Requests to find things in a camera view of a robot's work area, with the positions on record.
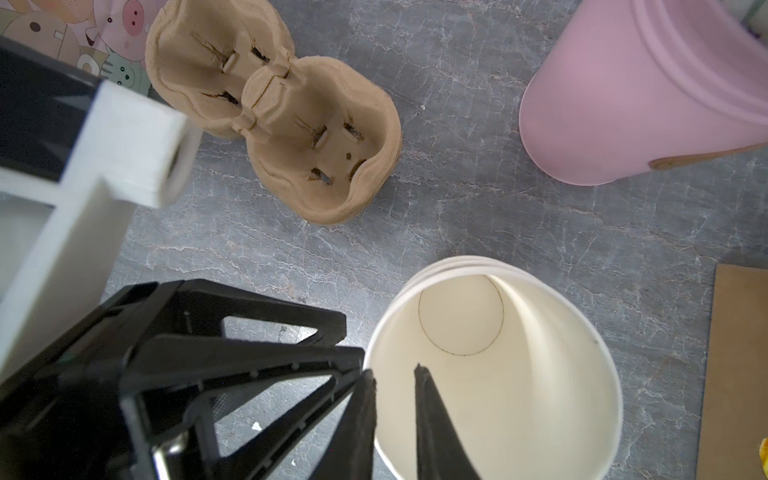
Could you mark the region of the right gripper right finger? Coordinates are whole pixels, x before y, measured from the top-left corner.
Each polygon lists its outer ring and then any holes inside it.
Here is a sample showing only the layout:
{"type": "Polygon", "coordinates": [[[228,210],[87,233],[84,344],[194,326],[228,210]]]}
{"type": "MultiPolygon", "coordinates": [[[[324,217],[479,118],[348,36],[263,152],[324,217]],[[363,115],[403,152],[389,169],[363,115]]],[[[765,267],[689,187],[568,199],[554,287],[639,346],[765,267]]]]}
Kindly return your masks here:
{"type": "Polygon", "coordinates": [[[414,375],[418,478],[479,479],[431,372],[427,367],[418,365],[414,375]]]}

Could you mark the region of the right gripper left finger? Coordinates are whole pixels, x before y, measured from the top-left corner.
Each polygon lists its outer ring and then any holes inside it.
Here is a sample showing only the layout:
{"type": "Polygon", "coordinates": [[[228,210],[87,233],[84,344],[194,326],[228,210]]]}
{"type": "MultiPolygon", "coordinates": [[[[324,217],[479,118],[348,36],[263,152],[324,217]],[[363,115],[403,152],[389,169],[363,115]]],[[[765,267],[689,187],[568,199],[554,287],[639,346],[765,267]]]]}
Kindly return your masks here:
{"type": "Polygon", "coordinates": [[[366,369],[310,479],[371,479],[376,422],[376,380],[366,369]]]}

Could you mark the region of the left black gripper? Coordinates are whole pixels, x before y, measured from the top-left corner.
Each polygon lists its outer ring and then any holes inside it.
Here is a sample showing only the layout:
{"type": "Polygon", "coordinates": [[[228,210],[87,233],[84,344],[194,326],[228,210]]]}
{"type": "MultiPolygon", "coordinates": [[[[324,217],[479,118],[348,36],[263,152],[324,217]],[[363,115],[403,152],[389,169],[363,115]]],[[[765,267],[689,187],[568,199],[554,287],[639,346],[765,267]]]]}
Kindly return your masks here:
{"type": "Polygon", "coordinates": [[[344,314],[208,280],[123,288],[1,387],[5,479],[264,479],[353,390],[344,314]],[[322,384],[229,455],[215,424],[322,384]]]}

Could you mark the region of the stacked green paper cups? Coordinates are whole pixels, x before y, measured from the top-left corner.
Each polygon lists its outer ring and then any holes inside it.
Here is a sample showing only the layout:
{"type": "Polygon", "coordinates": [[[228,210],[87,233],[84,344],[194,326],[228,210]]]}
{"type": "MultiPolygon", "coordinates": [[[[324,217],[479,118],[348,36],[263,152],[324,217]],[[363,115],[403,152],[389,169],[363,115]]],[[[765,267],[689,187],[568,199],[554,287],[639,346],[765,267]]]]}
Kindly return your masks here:
{"type": "Polygon", "coordinates": [[[623,400],[592,323],[535,276],[481,256],[438,261],[393,299],[368,344],[376,448],[417,475],[415,376],[428,368],[483,479],[602,479],[617,454],[623,400]]]}

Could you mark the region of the brown pulp cup carrier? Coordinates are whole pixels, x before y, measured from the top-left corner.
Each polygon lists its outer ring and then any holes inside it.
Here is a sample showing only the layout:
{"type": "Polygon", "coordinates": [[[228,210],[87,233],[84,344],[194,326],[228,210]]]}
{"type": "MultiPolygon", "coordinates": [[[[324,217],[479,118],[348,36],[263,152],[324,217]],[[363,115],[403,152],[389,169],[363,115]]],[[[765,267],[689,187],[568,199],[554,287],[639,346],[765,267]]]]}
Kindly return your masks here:
{"type": "Polygon", "coordinates": [[[361,213],[392,174],[390,96],[344,62],[298,57],[266,1],[170,1],[146,43],[154,89],[197,126],[246,141],[262,185],[308,222],[361,213]]]}

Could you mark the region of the brown cardboard tray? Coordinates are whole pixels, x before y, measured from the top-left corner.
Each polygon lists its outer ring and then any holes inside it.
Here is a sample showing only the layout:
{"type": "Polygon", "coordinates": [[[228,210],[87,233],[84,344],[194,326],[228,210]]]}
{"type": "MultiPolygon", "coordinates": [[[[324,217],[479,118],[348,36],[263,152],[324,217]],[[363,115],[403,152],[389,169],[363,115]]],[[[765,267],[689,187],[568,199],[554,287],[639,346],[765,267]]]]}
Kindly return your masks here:
{"type": "Polygon", "coordinates": [[[765,269],[716,268],[696,477],[767,477],[765,269]]]}

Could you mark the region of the white cartoon paper gift bag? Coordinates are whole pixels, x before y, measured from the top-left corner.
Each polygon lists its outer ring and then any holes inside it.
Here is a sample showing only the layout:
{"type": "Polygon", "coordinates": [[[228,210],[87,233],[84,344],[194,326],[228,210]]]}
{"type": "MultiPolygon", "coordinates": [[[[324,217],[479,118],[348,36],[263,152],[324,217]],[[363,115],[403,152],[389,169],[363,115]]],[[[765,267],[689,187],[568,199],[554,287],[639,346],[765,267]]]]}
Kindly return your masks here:
{"type": "Polygon", "coordinates": [[[165,6],[157,0],[9,0],[1,35],[144,96],[145,48],[165,6]]]}

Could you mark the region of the pink cup holder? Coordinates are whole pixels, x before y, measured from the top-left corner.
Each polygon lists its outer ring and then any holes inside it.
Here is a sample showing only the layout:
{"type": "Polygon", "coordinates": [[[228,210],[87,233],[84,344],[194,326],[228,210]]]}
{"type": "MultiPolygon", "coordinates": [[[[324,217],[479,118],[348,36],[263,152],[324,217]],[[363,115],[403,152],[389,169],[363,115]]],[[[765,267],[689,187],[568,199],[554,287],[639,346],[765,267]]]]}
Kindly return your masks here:
{"type": "Polygon", "coordinates": [[[527,86],[523,146],[596,186],[767,142],[763,1],[582,2],[527,86]]]}

